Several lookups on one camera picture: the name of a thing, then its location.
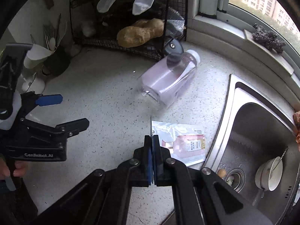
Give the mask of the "white ceramic condiment jar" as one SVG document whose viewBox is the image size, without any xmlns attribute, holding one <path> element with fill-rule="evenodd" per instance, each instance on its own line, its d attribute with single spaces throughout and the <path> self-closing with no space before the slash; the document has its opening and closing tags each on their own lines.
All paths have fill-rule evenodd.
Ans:
<svg viewBox="0 0 300 225">
<path fill-rule="evenodd" d="M 28 78 L 23 78 L 23 80 L 24 82 L 21 87 L 23 92 L 34 92 L 35 94 L 42 94 L 44 92 L 45 82 L 37 73 Z"/>
</svg>

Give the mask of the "dark utensil holder cup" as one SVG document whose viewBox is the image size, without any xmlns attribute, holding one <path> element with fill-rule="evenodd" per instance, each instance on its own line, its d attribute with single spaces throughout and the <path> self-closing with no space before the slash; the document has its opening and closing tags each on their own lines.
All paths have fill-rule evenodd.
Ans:
<svg viewBox="0 0 300 225">
<path fill-rule="evenodd" d="M 65 48 L 59 46 L 57 50 L 47 57 L 43 62 L 41 73 L 44 76 L 60 76 L 70 65 L 71 56 L 65 51 Z"/>
</svg>

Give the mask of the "pink label sachet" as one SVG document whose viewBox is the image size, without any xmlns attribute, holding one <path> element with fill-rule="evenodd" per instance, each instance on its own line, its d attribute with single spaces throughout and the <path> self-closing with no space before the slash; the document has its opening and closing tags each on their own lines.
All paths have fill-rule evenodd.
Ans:
<svg viewBox="0 0 300 225">
<path fill-rule="evenodd" d="M 167 148 L 172 158 L 187 166 L 206 160 L 206 137 L 202 125 L 151 122 L 152 134 L 160 146 Z"/>
</svg>

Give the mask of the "stainless steel sink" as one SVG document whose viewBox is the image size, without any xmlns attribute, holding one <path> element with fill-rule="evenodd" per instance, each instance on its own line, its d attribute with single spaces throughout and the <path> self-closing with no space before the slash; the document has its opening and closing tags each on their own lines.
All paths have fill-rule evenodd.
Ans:
<svg viewBox="0 0 300 225">
<path fill-rule="evenodd" d="M 299 183 L 299 151 L 292 118 L 271 99 L 236 75 L 229 77 L 226 103 L 204 167 L 228 174 L 240 171 L 236 188 L 272 224 L 280 224 L 292 207 Z M 265 162 L 279 157 L 283 173 L 278 187 L 258 197 L 255 174 Z"/>
</svg>

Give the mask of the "white bowl in sink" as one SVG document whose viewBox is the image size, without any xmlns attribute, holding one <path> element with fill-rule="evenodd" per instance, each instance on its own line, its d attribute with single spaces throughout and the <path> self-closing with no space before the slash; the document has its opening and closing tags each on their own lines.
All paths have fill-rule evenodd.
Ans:
<svg viewBox="0 0 300 225">
<path fill-rule="evenodd" d="M 283 161 L 278 156 L 263 163 L 255 174 L 255 184 L 263 191 L 274 191 L 282 178 Z"/>
</svg>

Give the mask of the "garlic bulb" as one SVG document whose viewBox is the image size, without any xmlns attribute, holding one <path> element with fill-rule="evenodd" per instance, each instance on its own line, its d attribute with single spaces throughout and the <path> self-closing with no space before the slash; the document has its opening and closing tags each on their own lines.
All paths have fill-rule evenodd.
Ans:
<svg viewBox="0 0 300 225">
<path fill-rule="evenodd" d="M 92 21 L 88 20 L 88 21 L 83 21 L 81 23 L 81 29 L 82 29 L 82 33 L 85 37 L 91 37 L 92 35 L 95 34 L 96 30 L 94 28 L 94 24 Z"/>
</svg>

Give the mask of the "clear purple plastic bottle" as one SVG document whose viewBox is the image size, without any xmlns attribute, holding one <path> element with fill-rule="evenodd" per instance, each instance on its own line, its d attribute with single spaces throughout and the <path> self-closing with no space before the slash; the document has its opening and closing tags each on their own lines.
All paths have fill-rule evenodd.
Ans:
<svg viewBox="0 0 300 225">
<path fill-rule="evenodd" d="M 140 77 L 141 91 L 162 107 L 170 107 L 191 84 L 201 59 L 192 49 L 171 53 Z"/>
</svg>

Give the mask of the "ginger root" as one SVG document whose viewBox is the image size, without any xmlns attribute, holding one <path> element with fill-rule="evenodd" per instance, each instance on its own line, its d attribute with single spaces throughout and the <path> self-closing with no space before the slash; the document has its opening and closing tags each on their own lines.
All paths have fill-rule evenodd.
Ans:
<svg viewBox="0 0 300 225">
<path fill-rule="evenodd" d="M 121 29 L 117 34 L 117 43 L 124 48 L 138 47 L 151 39 L 163 36 L 164 21 L 161 19 L 139 20 L 133 25 Z"/>
</svg>

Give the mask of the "orange dish rag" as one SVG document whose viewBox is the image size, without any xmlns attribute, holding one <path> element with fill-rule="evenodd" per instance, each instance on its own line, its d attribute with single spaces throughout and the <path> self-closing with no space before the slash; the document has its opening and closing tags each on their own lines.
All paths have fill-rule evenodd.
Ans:
<svg viewBox="0 0 300 225">
<path fill-rule="evenodd" d="M 300 111 L 297 111 L 293 114 L 293 121 L 296 126 L 296 142 L 298 151 L 300 151 Z"/>
</svg>

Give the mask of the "steel wool scourer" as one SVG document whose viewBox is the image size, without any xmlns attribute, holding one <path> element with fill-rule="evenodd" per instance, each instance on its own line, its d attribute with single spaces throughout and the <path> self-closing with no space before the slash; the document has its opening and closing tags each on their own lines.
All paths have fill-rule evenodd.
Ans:
<svg viewBox="0 0 300 225">
<path fill-rule="evenodd" d="M 286 43 L 279 38 L 278 34 L 273 31 L 267 31 L 263 26 L 255 23 L 253 25 L 255 32 L 252 33 L 253 41 L 262 45 L 269 51 L 275 51 L 282 54 Z"/>
</svg>

